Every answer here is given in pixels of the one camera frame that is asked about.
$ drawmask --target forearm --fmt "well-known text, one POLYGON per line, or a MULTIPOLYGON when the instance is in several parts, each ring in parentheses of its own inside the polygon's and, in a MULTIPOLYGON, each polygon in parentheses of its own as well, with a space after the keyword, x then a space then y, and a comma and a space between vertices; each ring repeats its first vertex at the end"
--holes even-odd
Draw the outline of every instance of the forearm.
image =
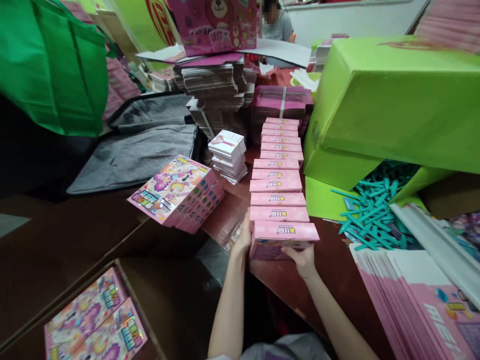
POLYGON ((245 252, 233 247, 211 330, 208 357, 237 360, 244 343, 245 252))
POLYGON ((328 337, 341 360, 378 360, 318 274, 305 279, 328 337))

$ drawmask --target hand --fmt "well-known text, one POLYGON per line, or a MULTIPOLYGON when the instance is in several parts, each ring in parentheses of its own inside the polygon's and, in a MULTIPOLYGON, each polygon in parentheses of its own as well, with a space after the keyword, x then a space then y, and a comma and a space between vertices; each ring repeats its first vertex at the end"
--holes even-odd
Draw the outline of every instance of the hand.
POLYGON ((288 246, 282 247, 281 251, 291 257, 293 261, 295 261, 296 269, 304 280, 310 279, 314 276, 318 276, 317 269, 315 269, 315 255, 313 245, 307 247, 300 252, 288 246))
POLYGON ((246 208, 245 217, 243 218, 243 223, 241 225, 240 235, 233 245, 232 252, 239 252, 241 255, 244 255, 248 249, 250 249, 250 244, 252 242, 252 232, 250 231, 250 207, 246 208))

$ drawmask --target green bag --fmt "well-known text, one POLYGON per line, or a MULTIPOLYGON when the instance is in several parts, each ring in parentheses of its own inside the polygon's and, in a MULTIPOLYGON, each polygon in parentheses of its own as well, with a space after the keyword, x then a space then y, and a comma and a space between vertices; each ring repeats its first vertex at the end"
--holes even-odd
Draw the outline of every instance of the green bag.
POLYGON ((107 54, 102 29, 58 0, 3 0, 0 24, 0 91, 46 129, 98 136, 108 97, 106 56, 115 57, 113 45, 107 54))

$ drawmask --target white wall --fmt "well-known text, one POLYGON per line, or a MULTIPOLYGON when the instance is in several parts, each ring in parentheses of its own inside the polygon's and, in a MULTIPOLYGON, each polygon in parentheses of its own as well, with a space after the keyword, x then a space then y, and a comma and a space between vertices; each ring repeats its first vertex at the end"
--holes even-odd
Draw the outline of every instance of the white wall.
POLYGON ((287 7, 296 43, 310 48, 315 39, 329 38, 332 33, 347 33, 351 37, 404 35, 429 0, 376 1, 287 7))

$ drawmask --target green box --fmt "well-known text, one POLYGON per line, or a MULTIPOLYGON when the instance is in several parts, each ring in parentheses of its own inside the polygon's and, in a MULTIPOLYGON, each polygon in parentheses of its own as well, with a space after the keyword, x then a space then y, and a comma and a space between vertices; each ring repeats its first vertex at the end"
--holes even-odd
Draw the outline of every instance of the green box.
POLYGON ((304 173, 350 190, 384 159, 480 173, 480 56, 414 36, 333 42, 304 173))

